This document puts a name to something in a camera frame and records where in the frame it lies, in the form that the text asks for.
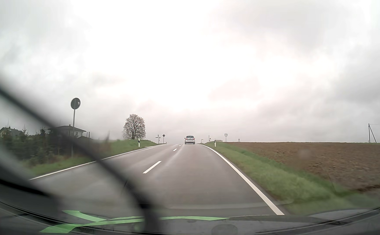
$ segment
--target house roof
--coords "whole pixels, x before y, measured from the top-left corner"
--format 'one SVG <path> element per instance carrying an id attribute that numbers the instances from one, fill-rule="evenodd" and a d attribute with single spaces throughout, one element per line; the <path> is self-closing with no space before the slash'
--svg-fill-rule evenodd
<path id="1" fill-rule="evenodd" d="M 23 133 L 23 131 L 19 131 L 17 129 L 7 128 L 7 127 L 1 128 L 0 132 L 1 131 L 10 131 L 10 133 L 11 133 L 12 136 L 18 136 L 18 135 L 20 135 L 20 134 Z"/>
<path id="2" fill-rule="evenodd" d="M 72 126 L 58 126 L 58 127 L 55 127 L 55 129 L 60 129 L 60 130 L 71 129 L 72 130 Z M 78 131 L 78 132 L 80 132 L 80 131 L 81 132 L 86 132 L 83 129 L 79 129 L 77 127 L 74 127 L 74 130 Z"/>

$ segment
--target signpost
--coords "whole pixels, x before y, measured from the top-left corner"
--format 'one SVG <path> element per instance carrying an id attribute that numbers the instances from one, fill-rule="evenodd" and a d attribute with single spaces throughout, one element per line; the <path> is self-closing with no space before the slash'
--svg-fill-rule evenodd
<path id="1" fill-rule="evenodd" d="M 74 110 L 74 120 L 72 121 L 72 135 L 74 134 L 74 128 L 75 128 L 75 110 L 79 108 L 79 105 L 81 104 L 81 101 L 78 98 L 74 98 L 71 100 L 71 108 Z M 71 157 L 74 156 L 74 147 L 71 145 Z"/>

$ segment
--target green tape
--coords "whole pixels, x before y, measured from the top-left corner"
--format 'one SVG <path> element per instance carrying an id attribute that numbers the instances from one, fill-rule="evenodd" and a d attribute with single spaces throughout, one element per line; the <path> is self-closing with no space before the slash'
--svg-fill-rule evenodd
<path id="1" fill-rule="evenodd" d="M 114 219 L 109 219 L 109 220 L 125 220 L 125 219 L 136 219 L 136 218 L 142 218 L 142 216 L 119 217 L 119 218 L 114 218 Z"/>
<path id="2" fill-rule="evenodd" d="M 128 223 L 137 223 L 137 222 L 143 222 L 143 219 L 99 221 L 99 222 L 93 222 L 93 223 L 89 223 L 89 224 L 85 224 L 85 225 L 62 224 L 62 225 L 55 225 L 55 226 L 47 227 L 40 232 L 44 232 L 44 233 L 68 233 L 68 232 L 71 232 L 76 227 L 128 224 Z"/>
<path id="3" fill-rule="evenodd" d="M 71 232 L 76 227 L 82 227 L 84 225 L 76 225 L 76 224 L 62 224 L 62 225 L 55 225 L 51 227 L 47 227 L 44 230 L 40 232 L 45 233 L 68 233 Z"/>
<path id="4" fill-rule="evenodd" d="M 128 224 L 128 223 L 137 223 L 137 222 L 143 222 L 144 221 L 144 219 L 137 219 L 137 218 L 142 218 L 141 216 L 119 217 L 119 218 L 114 218 L 114 219 L 110 219 L 110 220 L 104 220 L 102 218 L 83 214 L 80 211 L 76 211 L 76 210 L 66 210 L 64 212 L 69 214 L 69 215 L 76 216 L 78 218 L 93 221 L 93 223 L 88 223 L 88 224 L 84 224 L 84 225 L 79 225 L 79 224 L 55 225 L 55 226 L 47 227 L 40 232 L 43 232 L 43 233 L 68 233 L 68 232 L 71 232 L 76 227 Z M 187 220 L 213 221 L 213 220 L 226 220 L 228 218 L 206 217 L 206 216 L 169 216 L 169 217 L 162 217 L 161 219 L 162 220 L 187 219 Z"/>
<path id="5" fill-rule="evenodd" d="M 94 221 L 94 222 L 106 220 L 106 219 L 102 219 L 102 218 L 83 214 L 79 210 L 63 210 L 63 212 L 65 212 L 69 215 L 84 219 L 84 220 L 89 220 L 89 221 Z"/>

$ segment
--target brown field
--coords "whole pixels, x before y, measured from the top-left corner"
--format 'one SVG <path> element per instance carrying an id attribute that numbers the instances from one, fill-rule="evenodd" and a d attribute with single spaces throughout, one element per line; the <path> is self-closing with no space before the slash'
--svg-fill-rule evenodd
<path id="1" fill-rule="evenodd" d="M 228 143 L 380 200 L 380 143 Z"/>

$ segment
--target house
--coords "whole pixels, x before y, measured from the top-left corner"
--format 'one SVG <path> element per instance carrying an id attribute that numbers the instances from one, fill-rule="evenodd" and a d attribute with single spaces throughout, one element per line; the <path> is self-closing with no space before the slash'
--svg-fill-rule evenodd
<path id="1" fill-rule="evenodd" d="M 84 130 L 82 129 L 79 129 L 79 128 L 76 128 L 76 127 L 72 127 L 71 124 L 69 126 L 58 126 L 58 127 L 55 127 L 55 128 L 48 128 L 46 129 L 46 131 L 49 131 L 49 133 L 52 133 L 52 131 L 56 129 L 57 132 L 59 133 L 63 133 L 67 136 L 72 136 L 74 135 L 75 137 L 80 137 L 80 136 L 83 136 Z"/>
<path id="2" fill-rule="evenodd" d="M 11 127 L 3 127 L 0 129 L 0 137 L 4 135 L 11 135 L 12 137 L 21 136 L 23 135 L 23 131 L 12 129 Z"/>

